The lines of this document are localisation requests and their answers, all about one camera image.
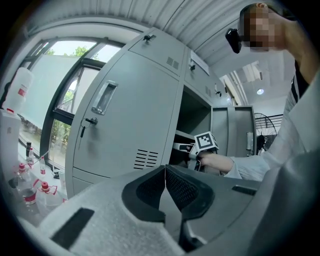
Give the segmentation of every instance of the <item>camera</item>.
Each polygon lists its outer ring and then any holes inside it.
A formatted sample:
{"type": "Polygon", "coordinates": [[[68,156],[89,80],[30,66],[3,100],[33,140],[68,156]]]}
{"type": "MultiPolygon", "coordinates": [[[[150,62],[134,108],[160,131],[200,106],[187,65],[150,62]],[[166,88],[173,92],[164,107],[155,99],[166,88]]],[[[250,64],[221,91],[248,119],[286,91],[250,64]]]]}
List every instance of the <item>camera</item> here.
{"type": "Polygon", "coordinates": [[[229,28],[225,33],[225,38],[229,42],[233,52],[235,52],[236,54],[240,53],[242,44],[241,38],[238,34],[238,30],[235,28],[229,28]]]}

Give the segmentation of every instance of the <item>white lab coat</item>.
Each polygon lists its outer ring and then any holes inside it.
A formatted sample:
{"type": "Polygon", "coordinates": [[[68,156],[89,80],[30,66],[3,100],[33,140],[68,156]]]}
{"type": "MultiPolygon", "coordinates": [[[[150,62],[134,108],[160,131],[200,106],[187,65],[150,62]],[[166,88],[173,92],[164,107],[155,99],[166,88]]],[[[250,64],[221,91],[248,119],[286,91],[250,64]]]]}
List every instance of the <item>white lab coat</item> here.
{"type": "Polygon", "coordinates": [[[234,164],[225,175],[229,178],[262,181],[270,169],[280,168],[297,155],[320,148],[320,70],[300,99],[296,102],[290,91],[283,112],[281,127],[268,151],[260,156],[231,157],[234,164]]]}

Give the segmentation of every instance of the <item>tree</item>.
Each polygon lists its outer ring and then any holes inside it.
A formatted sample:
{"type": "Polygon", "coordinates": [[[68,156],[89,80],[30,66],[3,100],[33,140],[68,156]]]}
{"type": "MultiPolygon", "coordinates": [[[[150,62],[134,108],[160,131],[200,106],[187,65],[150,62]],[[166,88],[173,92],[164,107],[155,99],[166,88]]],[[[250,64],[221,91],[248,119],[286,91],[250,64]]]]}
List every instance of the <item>tree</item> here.
{"type": "Polygon", "coordinates": [[[46,55],[54,55],[54,54],[55,54],[55,51],[52,50],[52,49],[49,49],[45,54],[46,54],[46,55]]]}
{"type": "MultiPolygon", "coordinates": [[[[74,94],[72,91],[67,91],[63,98],[63,103],[70,103],[74,98],[74,94]]],[[[56,141],[62,141],[64,144],[68,142],[68,137],[70,133],[70,125],[55,120],[53,123],[53,128],[51,132],[51,141],[56,143],[56,141]]]]}
{"type": "Polygon", "coordinates": [[[63,144],[68,144],[70,129],[70,125],[54,120],[51,130],[51,147],[54,147],[55,149],[60,148],[60,150],[62,150],[63,144]]]}
{"type": "MultiPolygon", "coordinates": [[[[87,47],[84,46],[84,47],[81,47],[81,46],[78,46],[76,49],[75,49],[75,52],[73,52],[70,56],[79,56],[81,57],[82,55],[84,55],[86,52],[88,51],[87,47]]],[[[98,53],[96,53],[95,55],[93,55],[92,57],[94,60],[98,61],[99,58],[98,58],[98,53]]]]}

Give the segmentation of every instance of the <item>locker vent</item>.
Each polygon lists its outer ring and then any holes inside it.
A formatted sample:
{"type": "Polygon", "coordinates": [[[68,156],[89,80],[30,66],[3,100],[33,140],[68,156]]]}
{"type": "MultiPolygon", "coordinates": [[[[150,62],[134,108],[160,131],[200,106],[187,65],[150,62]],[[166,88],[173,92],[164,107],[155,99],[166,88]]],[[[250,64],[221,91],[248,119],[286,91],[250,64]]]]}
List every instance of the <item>locker vent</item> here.
{"type": "Polygon", "coordinates": [[[134,161],[134,169],[146,169],[154,167],[157,164],[158,153],[138,149],[134,161]]]}
{"type": "Polygon", "coordinates": [[[173,67],[174,67],[176,70],[178,70],[178,69],[179,69],[179,63],[176,62],[176,61],[174,61],[173,67]]]}
{"type": "Polygon", "coordinates": [[[211,90],[206,86],[205,93],[211,98],[211,90]]]}
{"type": "Polygon", "coordinates": [[[166,63],[167,63],[168,65],[172,66],[172,64],[174,63],[174,59],[173,59],[173,58],[168,57],[168,59],[167,59],[166,63]]]}

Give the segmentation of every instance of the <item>wall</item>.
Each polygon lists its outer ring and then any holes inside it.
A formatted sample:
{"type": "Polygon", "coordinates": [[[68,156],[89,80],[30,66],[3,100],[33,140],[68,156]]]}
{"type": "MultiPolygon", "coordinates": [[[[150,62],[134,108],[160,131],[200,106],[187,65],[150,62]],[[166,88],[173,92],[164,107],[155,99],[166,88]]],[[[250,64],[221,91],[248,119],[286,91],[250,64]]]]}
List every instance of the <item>wall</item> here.
{"type": "Polygon", "coordinates": [[[287,96],[265,100],[253,104],[254,113],[269,116],[282,115],[285,109],[287,96]]]}

